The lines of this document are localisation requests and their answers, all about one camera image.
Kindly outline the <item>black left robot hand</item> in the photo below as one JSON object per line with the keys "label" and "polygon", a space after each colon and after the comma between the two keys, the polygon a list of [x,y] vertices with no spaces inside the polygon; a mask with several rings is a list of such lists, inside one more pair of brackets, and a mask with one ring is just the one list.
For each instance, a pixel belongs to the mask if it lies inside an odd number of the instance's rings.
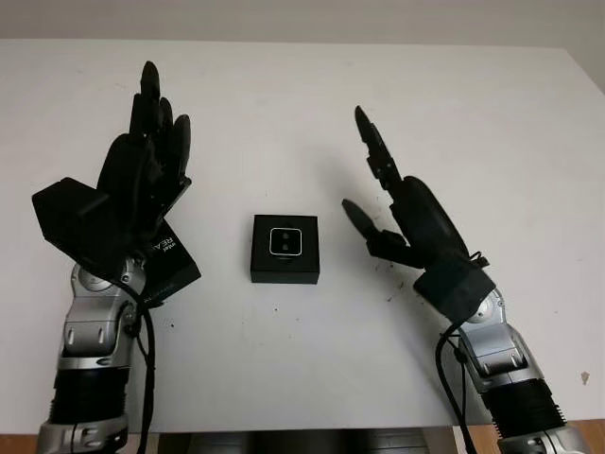
{"label": "black left robot hand", "polygon": [[161,95],[159,71],[143,67],[140,92],[132,101],[129,130],[112,142],[96,188],[110,196],[124,238],[133,250],[145,250],[164,217],[192,180],[186,175],[191,122],[173,116]]}

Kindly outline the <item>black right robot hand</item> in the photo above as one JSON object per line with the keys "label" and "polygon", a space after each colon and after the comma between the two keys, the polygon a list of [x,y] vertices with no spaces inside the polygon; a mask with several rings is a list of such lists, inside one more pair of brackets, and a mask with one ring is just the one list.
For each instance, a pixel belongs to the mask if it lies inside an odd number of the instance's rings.
{"label": "black right robot hand", "polygon": [[359,106],[354,119],[368,149],[372,175],[390,195],[390,212],[400,228],[398,233],[378,229],[362,208],[344,199],[341,205],[369,254],[418,270],[430,268],[449,253],[467,258],[466,244],[428,186],[416,177],[400,175],[379,130]]}

